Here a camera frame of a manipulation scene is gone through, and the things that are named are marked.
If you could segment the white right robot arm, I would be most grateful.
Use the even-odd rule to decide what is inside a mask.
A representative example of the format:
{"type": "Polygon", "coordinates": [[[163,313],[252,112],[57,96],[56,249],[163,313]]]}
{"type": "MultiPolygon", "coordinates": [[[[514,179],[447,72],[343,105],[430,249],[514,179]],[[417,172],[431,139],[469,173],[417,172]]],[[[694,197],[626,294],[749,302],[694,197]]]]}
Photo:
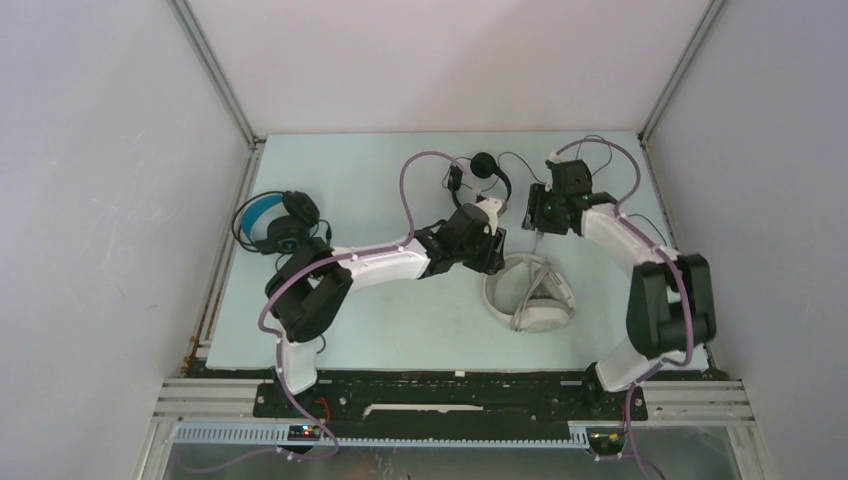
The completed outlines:
{"type": "Polygon", "coordinates": [[[647,380],[662,365],[688,366],[695,349],[717,334],[709,262],[660,245],[607,192],[594,192],[582,160],[546,162],[548,183],[530,187],[525,230],[573,233],[603,249],[630,280],[626,337],[590,369],[595,382],[581,392],[585,411],[606,418],[622,390],[647,380]]]}

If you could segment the white gaming headset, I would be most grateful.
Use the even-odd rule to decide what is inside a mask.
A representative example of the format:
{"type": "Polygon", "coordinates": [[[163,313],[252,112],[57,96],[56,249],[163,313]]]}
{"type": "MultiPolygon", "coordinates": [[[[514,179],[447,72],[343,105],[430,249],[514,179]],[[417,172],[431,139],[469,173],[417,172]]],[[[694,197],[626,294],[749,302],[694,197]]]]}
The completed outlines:
{"type": "Polygon", "coordinates": [[[548,260],[527,252],[504,257],[505,267],[483,282],[483,300],[490,314],[510,331],[546,333],[569,325],[575,316],[573,290],[565,277],[548,260]],[[512,269],[526,265],[530,270],[528,288],[513,310],[496,305],[498,282],[512,269]]]}

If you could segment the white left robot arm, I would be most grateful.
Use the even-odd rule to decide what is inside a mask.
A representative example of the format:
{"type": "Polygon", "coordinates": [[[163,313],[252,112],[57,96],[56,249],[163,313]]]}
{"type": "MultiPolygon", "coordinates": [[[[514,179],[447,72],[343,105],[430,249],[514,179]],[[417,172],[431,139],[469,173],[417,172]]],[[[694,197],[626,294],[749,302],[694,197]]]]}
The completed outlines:
{"type": "Polygon", "coordinates": [[[316,403],[317,340],[329,329],[346,297],[357,290],[448,272],[454,265],[485,275],[504,267],[504,201],[481,197],[453,215],[394,243],[332,248],[309,240],[269,280],[261,331],[276,336],[277,402],[292,416],[316,403]]]}

